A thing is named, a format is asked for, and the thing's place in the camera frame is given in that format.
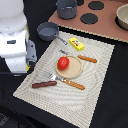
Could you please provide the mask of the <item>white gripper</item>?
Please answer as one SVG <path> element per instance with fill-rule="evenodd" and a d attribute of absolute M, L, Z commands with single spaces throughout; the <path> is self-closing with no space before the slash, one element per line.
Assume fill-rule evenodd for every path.
<path fill-rule="evenodd" d="M 26 63 L 37 61 L 36 48 L 33 41 L 29 40 L 26 30 L 15 34 L 0 35 L 0 57 L 12 73 L 26 73 Z"/>

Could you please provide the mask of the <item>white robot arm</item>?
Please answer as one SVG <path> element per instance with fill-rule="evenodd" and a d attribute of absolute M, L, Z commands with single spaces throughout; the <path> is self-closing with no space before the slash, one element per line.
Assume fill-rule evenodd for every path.
<path fill-rule="evenodd" d="M 0 57 L 14 75 L 26 74 L 37 61 L 23 0 L 0 0 Z"/>

